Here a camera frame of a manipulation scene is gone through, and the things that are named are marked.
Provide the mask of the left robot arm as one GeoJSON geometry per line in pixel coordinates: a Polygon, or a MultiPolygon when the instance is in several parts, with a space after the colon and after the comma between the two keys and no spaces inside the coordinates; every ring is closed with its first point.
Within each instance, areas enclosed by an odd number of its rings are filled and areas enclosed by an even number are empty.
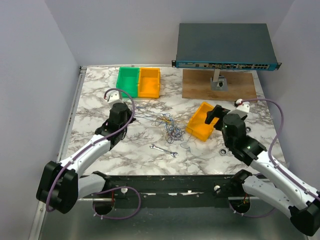
{"type": "Polygon", "coordinates": [[[111,185],[102,173],[84,176],[85,171],[101,156],[111,151],[135,121],[135,110],[123,102],[112,105],[109,118],[95,130],[93,137],[73,155],[59,163],[48,162],[42,172],[36,199],[45,203],[45,210],[68,213],[78,199],[90,194],[104,198],[111,185]]]}

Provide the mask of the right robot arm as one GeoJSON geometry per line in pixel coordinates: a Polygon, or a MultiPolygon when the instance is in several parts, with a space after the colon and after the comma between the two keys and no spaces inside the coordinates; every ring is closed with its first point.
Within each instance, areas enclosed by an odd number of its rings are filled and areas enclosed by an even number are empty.
{"type": "Polygon", "coordinates": [[[263,183],[252,173],[241,170],[233,176],[230,191],[258,197],[285,214],[301,233],[313,236],[320,228],[320,192],[307,184],[276,160],[266,147],[247,134],[245,119],[250,111],[247,103],[234,110],[216,105],[206,114],[205,123],[221,131],[225,147],[239,161],[259,171],[273,184],[263,183]]]}

